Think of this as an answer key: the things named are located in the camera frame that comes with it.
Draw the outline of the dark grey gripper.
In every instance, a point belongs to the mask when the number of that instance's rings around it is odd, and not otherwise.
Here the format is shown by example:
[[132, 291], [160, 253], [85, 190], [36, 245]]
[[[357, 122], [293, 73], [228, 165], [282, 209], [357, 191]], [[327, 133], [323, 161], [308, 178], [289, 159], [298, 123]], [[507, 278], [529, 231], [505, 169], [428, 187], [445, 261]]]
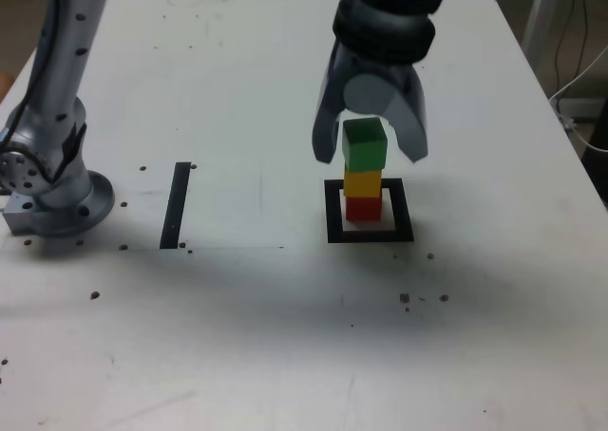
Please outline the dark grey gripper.
[[360, 59], [354, 77], [352, 53], [334, 46], [321, 85], [312, 145], [319, 162], [331, 163], [341, 114], [346, 110], [383, 118], [397, 145], [411, 161], [428, 155], [424, 90], [413, 66], [388, 66]]

